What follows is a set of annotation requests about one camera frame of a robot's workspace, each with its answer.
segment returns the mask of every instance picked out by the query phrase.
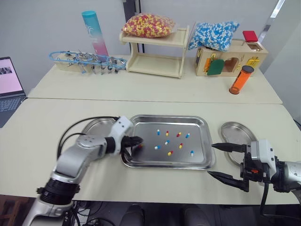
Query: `laptop screen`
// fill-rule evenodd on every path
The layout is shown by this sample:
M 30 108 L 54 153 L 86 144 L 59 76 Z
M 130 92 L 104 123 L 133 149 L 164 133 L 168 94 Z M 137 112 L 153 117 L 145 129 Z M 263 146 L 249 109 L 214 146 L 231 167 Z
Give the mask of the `laptop screen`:
M 23 93 L 23 89 L 11 59 L 0 58 L 0 96 L 19 93 Z

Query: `orange tube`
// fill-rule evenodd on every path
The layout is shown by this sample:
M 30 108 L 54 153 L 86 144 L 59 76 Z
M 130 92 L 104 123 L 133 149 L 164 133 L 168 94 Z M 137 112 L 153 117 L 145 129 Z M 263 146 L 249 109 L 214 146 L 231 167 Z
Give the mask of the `orange tube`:
M 229 92 L 232 94 L 238 94 L 241 91 L 244 84 L 246 83 L 246 81 L 248 80 L 248 78 L 251 76 L 253 71 L 254 68 L 252 68 L 251 66 L 243 66 L 235 82 L 229 89 Z

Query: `table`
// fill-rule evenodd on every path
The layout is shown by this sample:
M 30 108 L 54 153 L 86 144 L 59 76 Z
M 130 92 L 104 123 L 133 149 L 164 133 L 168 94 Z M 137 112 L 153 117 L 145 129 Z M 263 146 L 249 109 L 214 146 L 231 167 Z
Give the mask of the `table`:
M 81 74 L 61 71 L 53 66 L 28 97 L 282 104 L 259 70 L 249 78 L 239 95 L 233 95 L 229 93 L 229 88 L 234 77 L 196 76 L 193 64 L 194 58 L 185 59 L 181 79 L 126 71 L 119 71 L 118 74 Z
M 56 162 L 59 137 L 72 123 L 91 116 L 136 114 L 196 115 L 206 120 L 214 143 L 227 121 L 246 125 L 258 139 L 266 138 L 282 161 L 301 159 L 301 132 L 282 105 L 159 103 L 66 99 L 27 99 L 0 130 L 0 194 L 36 197 Z M 71 132 L 81 131 L 85 123 Z M 74 140 L 66 142 L 70 146 Z M 239 167 L 215 150 L 212 171 L 239 178 Z M 120 157 L 105 157 L 89 167 L 76 200 L 260 204 L 263 187 L 250 182 L 250 192 L 227 186 L 203 170 L 130 168 Z M 267 204 L 296 204 L 292 193 L 273 191 Z

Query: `robotic arm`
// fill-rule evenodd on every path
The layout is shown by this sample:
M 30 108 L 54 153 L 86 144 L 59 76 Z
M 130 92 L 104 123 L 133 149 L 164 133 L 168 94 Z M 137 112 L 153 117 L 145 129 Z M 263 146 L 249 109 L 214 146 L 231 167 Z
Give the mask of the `robotic arm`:
M 212 147 L 226 152 L 245 153 L 244 160 L 240 164 L 242 180 L 234 179 L 233 176 L 225 173 L 208 171 L 217 180 L 245 192 L 249 191 L 250 180 L 273 184 L 277 192 L 292 191 L 301 203 L 301 163 L 279 161 L 267 140 L 253 141 L 248 145 L 217 143 Z
M 108 137 L 81 135 L 76 143 L 59 157 L 45 187 L 37 189 L 40 194 L 28 213 L 23 226 L 30 226 L 36 216 L 59 217 L 72 207 L 72 198 L 79 192 L 79 184 L 90 162 L 106 154 L 117 155 L 126 147 L 140 144 L 140 137 L 127 137 L 133 124 L 121 116 L 113 125 Z

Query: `bag of red and yellow capsules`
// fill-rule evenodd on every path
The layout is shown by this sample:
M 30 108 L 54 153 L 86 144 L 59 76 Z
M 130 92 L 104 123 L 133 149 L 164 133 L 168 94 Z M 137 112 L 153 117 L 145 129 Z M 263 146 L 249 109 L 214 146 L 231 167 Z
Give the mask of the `bag of red and yellow capsules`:
M 169 35 L 173 30 L 174 24 L 174 21 L 166 16 L 140 13 L 132 16 L 122 30 L 142 38 L 156 38 Z

